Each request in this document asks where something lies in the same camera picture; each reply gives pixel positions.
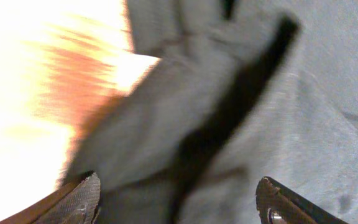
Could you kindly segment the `black t-shirt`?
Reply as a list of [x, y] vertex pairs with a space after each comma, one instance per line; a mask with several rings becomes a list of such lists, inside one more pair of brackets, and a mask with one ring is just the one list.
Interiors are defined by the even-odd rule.
[[128, 1], [158, 65], [81, 143], [99, 223], [258, 223], [270, 176], [358, 223], [358, 1]]

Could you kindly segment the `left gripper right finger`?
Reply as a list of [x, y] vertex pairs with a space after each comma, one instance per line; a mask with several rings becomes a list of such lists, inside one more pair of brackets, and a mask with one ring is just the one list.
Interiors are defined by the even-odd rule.
[[271, 177], [263, 177], [256, 191], [262, 224], [348, 224]]

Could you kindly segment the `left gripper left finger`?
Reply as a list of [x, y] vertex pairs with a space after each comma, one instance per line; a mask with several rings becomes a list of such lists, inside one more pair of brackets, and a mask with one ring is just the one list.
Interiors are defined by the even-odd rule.
[[100, 193], [97, 174], [87, 172], [0, 224], [94, 224]]

